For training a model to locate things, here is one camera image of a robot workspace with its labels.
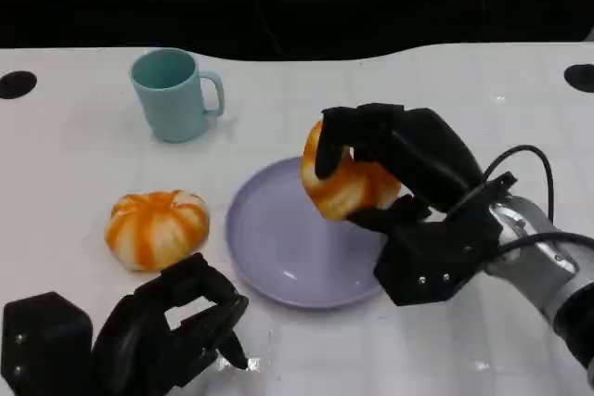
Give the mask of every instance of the orange and white striped fruit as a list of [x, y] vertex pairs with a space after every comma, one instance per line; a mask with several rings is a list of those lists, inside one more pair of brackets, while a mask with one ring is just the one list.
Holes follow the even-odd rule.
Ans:
[[175, 190], [126, 195], [111, 210], [105, 241], [125, 267], [160, 271], [208, 236], [209, 214], [197, 195]]
[[301, 179], [310, 199], [328, 220], [345, 220], [365, 208], [386, 209], [398, 198], [401, 183], [377, 162], [354, 161], [349, 147], [326, 180], [316, 176], [316, 152], [322, 121], [312, 129], [303, 152]]

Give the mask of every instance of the table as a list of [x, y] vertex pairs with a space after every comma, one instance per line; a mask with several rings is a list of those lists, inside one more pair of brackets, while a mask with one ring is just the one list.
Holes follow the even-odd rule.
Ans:
[[[259, 371], [221, 372], [209, 394], [590, 394], [536, 311], [495, 278], [475, 277], [445, 304], [395, 308], [382, 296], [303, 313], [237, 279], [224, 219], [251, 174], [301, 153], [320, 110], [378, 101], [434, 108], [484, 166], [511, 145], [541, 146], [555, 172], [558, 225], [594, 236], [594, 96], [562, 76], [592, 61], [594, 44], [436, 45], [341, 62], [200, 57], [223, 78], [228, 110], [183, 145], [156, 141], [144, 122], [127, 72], [145, 51], [0, 50], [0, 74], [38, 76], [27, 96], [0, 101], [2, 304], [55, 290], [89, 313], [97, 333], [116, 301], [149, 278], [126, 272], [104, 245], [110, 206], [125, 193], [182, 188], [210, 205], [205, 257], [252, 300], [238, 334]], [[536, 159], [519, 156], [505, 167], [520, 178], [518, 193], [544, 204]], [[2, 381], [0, 395], [8, 394]]]

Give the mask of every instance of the black cable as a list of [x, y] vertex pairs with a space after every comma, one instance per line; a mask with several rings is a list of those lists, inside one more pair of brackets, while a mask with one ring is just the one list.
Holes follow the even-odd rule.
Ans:
[[262, 9], [262, 3], [260, 2], [260, 0], [252, 0], [252, 1], [253, 1], [253, 7], [256, 12], [256, 17], [258, 18], [260, 25], [264, 29], [265, 34], [268, 36], [268, 38], [270, 38], [270, 43], [272, 44], [272, 46], [275, 50], [275, 53], [277, 53], [278, 57], [286, 59], [285, 51], [284, 51], [282, 45], [278, 41], [278, 38], [275, 36], [275, 34], [272, 32], [272, 28], [270, 27], [268, 20], [266, 20], [264, 11]]
[[513, 240], [510, 243], [502, 245], [495, 255], [484, 259], [479, 271], [482, 271], [487, 263], [490, 263], [502, 255], [512, 252], [516, 249], [528, 248], [534, 246], [536, 243], [544, 243], [548, 241], [566, 241], [569, 243], [575, 243], [583, 245], [589, 249], [594, 250], [594, 238], [589, 236], [583, 236], [581, 234], [575, 234], [573, 232], [541, 232], [540, 234], [533, 234], [531, 236], [523, 236], [517, 240]]
[[518, 152], [534, 153], [540, 158], [543, 166], [545, 167], [545, 175], [547, 176], [547, 202], [549, 208], [548, 214], [550, 222], [553, 223], [553, 219], [555, 218], [555, 187], [553, 184], [553, 170], [550, 167], [550, 162], [547, 158], [547, 155], [545, 155], [545, 152], [540, 150], [538, 147], [524, 144], [506, 150], [497, 158], [495, 158], [495, 160], [489, 165], [489, 167], [486, 168], [486, 171], [484, 171], [484, 180], [488, 180], [489, 176], [491, 176], [491, 173], [493, 173], [493, 171], [499, 166], [499, 164], [501, 164], [511, 155], [514, 155]]

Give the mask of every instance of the cup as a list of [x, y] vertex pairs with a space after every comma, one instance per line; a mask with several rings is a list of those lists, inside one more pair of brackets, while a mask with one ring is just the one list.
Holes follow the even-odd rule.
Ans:
[[[213, 81], [219, 107], [208, 110], [200, 79]], [[154, 50], [139, 57], [130, 69], [130, 79], [140, 98], [148, 125], [162, 141], [181, 143], [208, 130], [207, 116], [221, 116], [225, 92], [221, 78], [198, 70], [189, 53], [176, 48]]]

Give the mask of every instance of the lavender plate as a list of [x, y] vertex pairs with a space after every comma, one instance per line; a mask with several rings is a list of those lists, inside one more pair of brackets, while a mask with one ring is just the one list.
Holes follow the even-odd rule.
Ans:
[[336, 308], [374, 295], [383, 236], [323, 219], [305, 194], [301, 159], [272, 164], [237, 193], [226, 217], [231, 257], [243, 278], [273, 300]]

